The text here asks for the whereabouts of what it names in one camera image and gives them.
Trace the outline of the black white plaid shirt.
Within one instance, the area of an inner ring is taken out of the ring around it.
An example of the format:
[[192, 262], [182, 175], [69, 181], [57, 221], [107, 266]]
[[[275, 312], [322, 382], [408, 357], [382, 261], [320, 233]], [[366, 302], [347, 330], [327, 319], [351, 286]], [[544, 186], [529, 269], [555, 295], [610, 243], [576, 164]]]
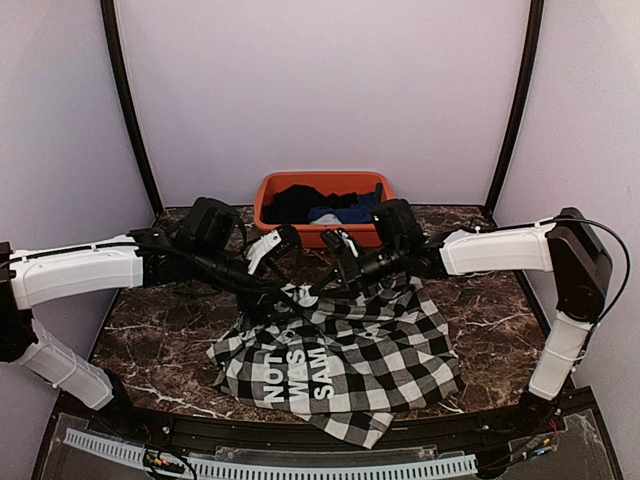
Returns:
[[239, 318], [207, 355], [221, 392], [366, 449], [396, 414], [464, 388], [447, 321], [423, 282], [405, 275], [271, 325]]

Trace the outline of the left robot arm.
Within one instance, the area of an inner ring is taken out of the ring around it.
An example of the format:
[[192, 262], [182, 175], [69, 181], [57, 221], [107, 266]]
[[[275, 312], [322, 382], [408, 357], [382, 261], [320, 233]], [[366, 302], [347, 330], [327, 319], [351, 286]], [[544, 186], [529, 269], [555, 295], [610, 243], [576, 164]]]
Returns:
[[246, 232], [237, 210], [200, 197], [171, 229], [136, 229], [107, 240], [37, 251], [15, 251], [2, 243], [2, 362], [21, 365], [86, 407], [102, 410], [103, 421], [120, 436], [134, 435], [141, 415], [127, 403], [115, 377], [56, 339], [35, 319], [33, 309], [96, 291], [190, 280], [237, 294], [279, 290], [279, 283], [260, 278], [259, 269], [284, 245], [284, 234], [274, 230], [231, 252], [227, 245], [235, 232]]

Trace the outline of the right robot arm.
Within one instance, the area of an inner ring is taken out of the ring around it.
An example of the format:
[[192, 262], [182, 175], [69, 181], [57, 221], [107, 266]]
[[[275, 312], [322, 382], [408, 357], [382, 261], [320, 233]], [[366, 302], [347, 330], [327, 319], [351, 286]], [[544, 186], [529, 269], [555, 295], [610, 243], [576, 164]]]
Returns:
[[560, 394], [584, 358], [596, 326], [620, 299], [609, 293], [613, 260], [596, 232], [602, 230], [614, 240], [619, 235], [573, 207], [532, 223], [464, 227], [432, 236], [423, 233], [405, 200], [379, 204], [372, 219], [381, 242], [377, 250], [361, 250], [344, 229], [322, 232], [321, 239], [337, 264], [314, 294], [358, 295], [397, 273], [423, 279], [498, 271], [552, 274], [556, 316], [529, 380], [531, 396], [510, 413], [510, 424], [517, 432], [534, 432], [549, 416], [546, 401]]

